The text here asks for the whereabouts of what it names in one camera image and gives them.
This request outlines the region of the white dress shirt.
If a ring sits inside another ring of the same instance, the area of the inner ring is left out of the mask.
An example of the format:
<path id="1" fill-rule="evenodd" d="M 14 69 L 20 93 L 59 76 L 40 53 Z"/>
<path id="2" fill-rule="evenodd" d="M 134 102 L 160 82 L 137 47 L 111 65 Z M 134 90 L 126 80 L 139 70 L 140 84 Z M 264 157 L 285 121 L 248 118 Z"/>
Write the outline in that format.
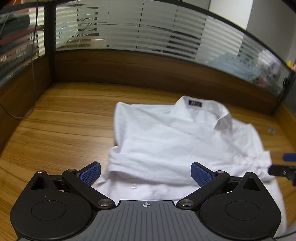
<path id="1" fill-rule="evenodd" d="M 287 230 L 278 182 L 267 172 L 270 152 L 254 126 L 234 119 L 223 104 L 189 96 L 173 105 L 119 102 L 114 138 L 106 171 L 93 185 L 113 201 L 178 201 L 198 189 L 190 168 L 199 162 L 232 176 L 255 173 L 281 211 L 276 235 Z"/>

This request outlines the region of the frosted glass desk partition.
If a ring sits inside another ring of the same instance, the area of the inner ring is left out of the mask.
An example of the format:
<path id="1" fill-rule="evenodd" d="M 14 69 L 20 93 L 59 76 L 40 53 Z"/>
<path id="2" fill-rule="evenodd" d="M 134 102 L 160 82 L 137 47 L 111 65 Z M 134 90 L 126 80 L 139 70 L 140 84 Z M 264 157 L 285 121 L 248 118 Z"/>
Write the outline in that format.
<path id="1" fill-rule="evenodd" d="M 182 1 L 1 1 L 1 84 L 45 54 L 49 7 L 58 51 L 156 53 L 212 67 L 274 95 L 292 77 L 284 61 L 252 34 Z"/>

